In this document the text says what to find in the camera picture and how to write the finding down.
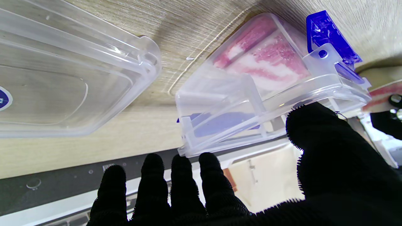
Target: raw pork belly slice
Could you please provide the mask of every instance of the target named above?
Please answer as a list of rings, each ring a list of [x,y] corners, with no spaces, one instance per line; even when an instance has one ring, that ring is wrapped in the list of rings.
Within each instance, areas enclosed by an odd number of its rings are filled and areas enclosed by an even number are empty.
[[[310,75],[301,57],[280,30],[239,57],[226,71],[249,74],[255,84],[265,90],[285,89]]]
[[[217,68],[226,68],[245,52],[272,34],[276,29],[277,26],[271,17],[260,16],[214,60],[214,66]]]
[[[362,108],[364,112],[381,112],[394,108],[388,98],[392,94],[402,94],[402,82],[396,82],[370,92],[371,101]]]

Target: meat packaging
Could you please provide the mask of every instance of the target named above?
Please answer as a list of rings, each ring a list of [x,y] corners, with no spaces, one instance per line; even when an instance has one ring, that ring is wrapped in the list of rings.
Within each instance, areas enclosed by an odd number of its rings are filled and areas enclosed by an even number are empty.
[[[288,112],[303,104],[319,101],[341,113],[367,104],[366,86],[353,80],[361,79],[353,71],[353,60],[360,58],[328,13],[307,17],[306,28],[307,35],[263,13],[226,33],[230,37],[176,93],[179,154],[275,139],[285,134]],[[349,69],[341,76],[335,67],[340,62]]]
[[[304,49],[303,35],[288,29],[292,41]],[[213,62],[230,74],[249,74],[259,88],[282,90],[310,75],[297,50],[291,46],[272,17],[261,15]]]

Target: blue label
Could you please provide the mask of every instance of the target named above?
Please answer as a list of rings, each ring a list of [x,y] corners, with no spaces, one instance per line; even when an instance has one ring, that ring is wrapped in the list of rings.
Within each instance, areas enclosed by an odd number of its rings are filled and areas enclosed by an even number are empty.
[[[12,103],[11,94],[0,86],[0,111],[9,107]]]

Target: clear plastic container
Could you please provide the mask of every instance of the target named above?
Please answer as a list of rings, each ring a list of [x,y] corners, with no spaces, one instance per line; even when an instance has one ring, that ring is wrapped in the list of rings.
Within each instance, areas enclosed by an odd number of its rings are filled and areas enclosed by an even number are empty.
[[[65,1],[0,2],[0,137],[89,134],[160,70],[150,38]]]
[[[316,17],[328,16],[320,13]],[[328,18],[320,33],[336,28]],[[333,39],[317,37],[308,48],[305,35],[269,13],[244,24],[177,92],[179,153],[190,157],[284,135],[286,114],[302,104],[319,101],[341,113],[364,106],[369,84],[344,62],[357,54],[349,48],[341,57]]]

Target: wood grain surface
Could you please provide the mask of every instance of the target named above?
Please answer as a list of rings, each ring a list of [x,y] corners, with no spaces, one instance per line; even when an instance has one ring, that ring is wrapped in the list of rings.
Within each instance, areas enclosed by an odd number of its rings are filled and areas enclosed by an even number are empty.
[[[160,47],[159,78],[121,114],[79,138],[3,139],[0,178],[150,153],[182,145],[174,94],[245,21],[272,12],[305,33],[327,10],[368,67],[402,63],[402,0],[68,0]]]

